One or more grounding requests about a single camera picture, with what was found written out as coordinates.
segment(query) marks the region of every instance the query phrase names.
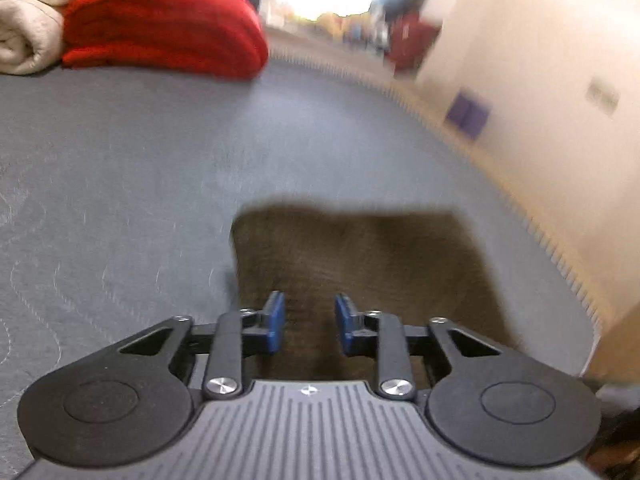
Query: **red towel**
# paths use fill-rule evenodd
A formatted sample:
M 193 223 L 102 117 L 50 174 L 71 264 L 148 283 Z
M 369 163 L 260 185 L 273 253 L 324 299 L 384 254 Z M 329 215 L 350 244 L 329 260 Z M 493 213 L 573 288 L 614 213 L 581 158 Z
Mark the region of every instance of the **red towel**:
M 65 66 L 135 65 L 249 79 L 267 63 L 246 0 L 74 0 Z

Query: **folded brown towel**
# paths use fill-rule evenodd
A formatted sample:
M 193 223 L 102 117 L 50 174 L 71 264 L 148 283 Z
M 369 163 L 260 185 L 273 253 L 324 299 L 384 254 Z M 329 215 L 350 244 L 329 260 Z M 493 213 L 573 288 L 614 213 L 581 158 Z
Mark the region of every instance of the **folded brown towel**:
M 272 290 L 286 297 L 283 348 L 260 361 L 263 377 L 372 377 L 372 360 L 340 353 L 339 292 L 361 311 L 390 312 L 405 324 L 448 317 L 512 344 L 482 258 L 452 213 L 332 214 L 267 206 L 240 214 L 231 232 L 242 304 L 260 308 Z

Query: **gray mattress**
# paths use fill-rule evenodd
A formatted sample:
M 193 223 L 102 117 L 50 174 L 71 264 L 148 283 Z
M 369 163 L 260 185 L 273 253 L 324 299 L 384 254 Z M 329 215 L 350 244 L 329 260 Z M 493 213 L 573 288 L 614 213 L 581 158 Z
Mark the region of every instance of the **gray mattress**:
M 255 200 L 455 209 L 520 349 L 579 373 L 593 327 L 489 180 L 395 102 L 271 62 L 251 84 L 127 68 L 5 76 L 0 112 L 0 478 L 30 455 L 20 393 L 173 314 L 235 301 L 229 229 Z

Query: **metal screw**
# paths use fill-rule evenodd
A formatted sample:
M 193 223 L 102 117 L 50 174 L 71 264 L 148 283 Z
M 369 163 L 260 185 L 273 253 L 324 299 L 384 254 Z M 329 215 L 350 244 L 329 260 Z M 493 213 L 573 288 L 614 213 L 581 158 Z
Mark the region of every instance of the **metal screw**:
M 228 395 L 238 389 L 238 383 L 231 377 L 216 377 L 207 381 L 207 390 L 212 394 Z
M 402 397 L 411 393 L 411 390 L 414 389 L 414 386 L 406 379 L 389 379 L 380 384 L 380 388 L 387 395 Z

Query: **ribbed gray plate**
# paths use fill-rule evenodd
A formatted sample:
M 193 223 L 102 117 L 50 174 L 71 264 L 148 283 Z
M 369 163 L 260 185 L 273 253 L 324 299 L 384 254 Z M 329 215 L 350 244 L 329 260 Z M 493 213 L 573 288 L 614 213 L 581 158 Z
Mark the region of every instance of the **ribbed gray plate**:
M 415 406 L 373 396 L 363 382 L 257 381 L 210 402 L 173 447 L 134 465 L 73 470 L 44 460 L 21 480 L 591 480 L 578 461 L 545 470 L 492 468 L 462 456 Z

